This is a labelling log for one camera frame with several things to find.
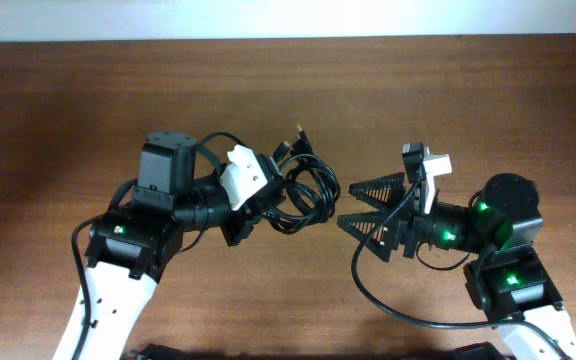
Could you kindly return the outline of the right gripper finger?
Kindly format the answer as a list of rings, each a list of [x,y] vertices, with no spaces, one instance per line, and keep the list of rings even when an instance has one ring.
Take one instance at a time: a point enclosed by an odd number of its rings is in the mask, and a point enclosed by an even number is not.
[[[367,249],[381,261],[388,263],[392,252],[399,246],[403,225],[397,218],[381,225],[385,218],[385,212],[341,215],[337,219],[337,225],[359,242],[371,234],[371,239],[366,244]]]
[[[349,193],[377,210],[392,209],[405,195],[404,179],[405,174],[398,172],[353,183],[349,186]]]

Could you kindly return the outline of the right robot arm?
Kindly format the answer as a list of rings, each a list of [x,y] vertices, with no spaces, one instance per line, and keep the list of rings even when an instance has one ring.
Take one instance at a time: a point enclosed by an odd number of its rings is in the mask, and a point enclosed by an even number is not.
[[[337,225],[358,241],[351,275],[362,295],[388,315],[438,330],[497,330],[517,359],[576,359],[576,335],[563,298],[537,252],[544,224],[536,184],[515,173],[492,176],[465,206],[441,202],[436,179],[452,171],[449,155],[423,143],[402,148],[404,171],[350,185],[372,211],[339,216]],[[362,283],[364,250],[388,262],[398,248],[415,258],[422,246],[474,255],[463,259],[465,287],[479,322],[423,320],[398,311]]]

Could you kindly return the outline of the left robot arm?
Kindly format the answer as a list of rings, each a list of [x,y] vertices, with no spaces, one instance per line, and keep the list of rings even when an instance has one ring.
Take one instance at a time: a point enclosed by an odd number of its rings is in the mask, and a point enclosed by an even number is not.
[[[149,134],[137,177],[83,223],[89,244],[73,251],[80,290],[55,358],[119,358],[168,262],[185,251],[184,234],[218,228],[239,245],[281,202],[278,162],[289,149],[282,143],[268,156],[237,140],[221,162],[203,140]]]

